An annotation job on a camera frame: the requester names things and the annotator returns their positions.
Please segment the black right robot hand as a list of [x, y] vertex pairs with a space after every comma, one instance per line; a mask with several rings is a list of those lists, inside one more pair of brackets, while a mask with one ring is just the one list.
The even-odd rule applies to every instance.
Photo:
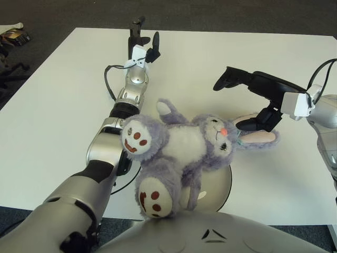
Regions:
[[229, 66], [214, 84], [213, 90], [219, 91], [239, 84], [247, 85], [249, 91], [270, 102], [256, 117], [235, 124], [242, 131], [265, 130], [270, 132], [282, 120], [283, 114], [288, 114], [295, 120], [307, 117], [315, 108], [322, 91], [322, 87], [319, 85], [305, 90], [289, 81], [264, 72], [249, 73]]

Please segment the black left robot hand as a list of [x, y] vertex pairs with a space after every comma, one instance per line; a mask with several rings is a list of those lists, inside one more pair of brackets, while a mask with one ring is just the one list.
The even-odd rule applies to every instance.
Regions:
[[159, 32], [155, 32], [152, 39], [141, 36], [145, 20], [145, 16], [140, 16], [131, 23], [128, 38], [128, 63], [141, 68], [144, 68], [145, 63], [153, 63], [161, 56]]

